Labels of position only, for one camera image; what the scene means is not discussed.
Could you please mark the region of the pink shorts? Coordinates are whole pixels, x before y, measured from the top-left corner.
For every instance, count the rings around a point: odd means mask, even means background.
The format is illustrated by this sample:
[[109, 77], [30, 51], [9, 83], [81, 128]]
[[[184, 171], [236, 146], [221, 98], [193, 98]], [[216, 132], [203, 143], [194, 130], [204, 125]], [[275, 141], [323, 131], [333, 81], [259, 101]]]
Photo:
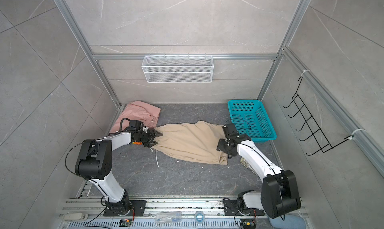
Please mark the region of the pink shorts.
[[155, 128], [157, 126], [157, 122], [160, 116], [160, 111], [160, 108], [141, 101], [131, 102], [119, 115], [114, 125], [110, 129], [110, 133], [119, 131], [120, 122], [123, 118], [128, 118], [130, 120], [139, 120], [143, 122], [144, 126], [147, 126], [149, 128]]

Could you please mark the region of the teal plastic laundry basket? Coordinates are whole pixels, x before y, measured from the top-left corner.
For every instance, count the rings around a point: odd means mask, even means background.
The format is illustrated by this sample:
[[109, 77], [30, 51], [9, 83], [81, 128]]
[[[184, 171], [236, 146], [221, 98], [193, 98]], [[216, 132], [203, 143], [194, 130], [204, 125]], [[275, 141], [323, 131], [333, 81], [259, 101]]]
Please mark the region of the teal plastic laundry basket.
[[277, 139], [275, 129], [264, 105], [259, 100], [230, 100], [231, 122], [240, 134], [248, 135], [254, 143]]

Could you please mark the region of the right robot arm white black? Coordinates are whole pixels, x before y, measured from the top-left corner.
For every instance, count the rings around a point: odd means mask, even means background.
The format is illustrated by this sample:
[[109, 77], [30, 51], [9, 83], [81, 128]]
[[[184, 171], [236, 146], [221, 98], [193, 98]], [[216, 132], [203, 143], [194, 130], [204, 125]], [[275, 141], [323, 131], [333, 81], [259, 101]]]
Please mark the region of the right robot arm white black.
[[238, 195], [239, 212], [263, 210], [271, 219], [286, 219], [288, 213], [301, 208], [297, 179], [291, 170], [283, 170], [269, 160], [246, 134], [240, 134], [233, 123], [223, 126], [225, 138], [217, 150], [229, 158], [240, 155], [263, 181], [261, 193], [247, 191]]

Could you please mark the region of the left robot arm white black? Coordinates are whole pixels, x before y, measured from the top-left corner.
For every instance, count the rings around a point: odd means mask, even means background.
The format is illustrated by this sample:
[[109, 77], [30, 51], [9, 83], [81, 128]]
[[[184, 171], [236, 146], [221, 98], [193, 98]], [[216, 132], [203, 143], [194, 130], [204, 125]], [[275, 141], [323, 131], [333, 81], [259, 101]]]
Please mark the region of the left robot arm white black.
[[99, 139], [86, 139], [74, 147], [80, 146], [75, 167], [68, 167], [65, 157], [65, 167], [73, 175], [91, 182], [105, 198], [105, 216], [134, 216], [138, 206], [132, 204], [128, 192], [119, 185], [112, 173], [113, 151], [129, 144], [138, 144], [152, 148], [158, 143], [155, 138], [162, 136], [154, 128], [149, 128], [142, 121], [123, 118], [119, 129], [108, 136]]

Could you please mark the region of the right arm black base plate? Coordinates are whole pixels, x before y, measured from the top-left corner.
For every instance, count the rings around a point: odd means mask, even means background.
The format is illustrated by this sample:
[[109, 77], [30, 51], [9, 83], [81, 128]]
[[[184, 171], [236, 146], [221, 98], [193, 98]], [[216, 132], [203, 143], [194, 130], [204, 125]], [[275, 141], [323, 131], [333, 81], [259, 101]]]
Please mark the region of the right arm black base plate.
[[240, 199], [230, 200], [224, 198], [222, 200], [226, 216], [264, 216], [265, 212], [260, 209], [250, 209]]

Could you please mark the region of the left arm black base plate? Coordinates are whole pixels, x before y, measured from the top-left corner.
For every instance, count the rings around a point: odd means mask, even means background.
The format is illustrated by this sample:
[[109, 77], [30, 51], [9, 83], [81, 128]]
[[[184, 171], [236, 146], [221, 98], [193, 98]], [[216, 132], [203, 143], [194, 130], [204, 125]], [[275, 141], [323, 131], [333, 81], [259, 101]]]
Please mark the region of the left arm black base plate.
[[138, 201], [129, 201], [129, 202], [119, 202], [119, 203], [108, 203], [106, 202], [106, 209], [104, 211], [104, 217], [132, 217], [135, 216], [142, 217], [146, 208], [147, 201], [138, 200]]

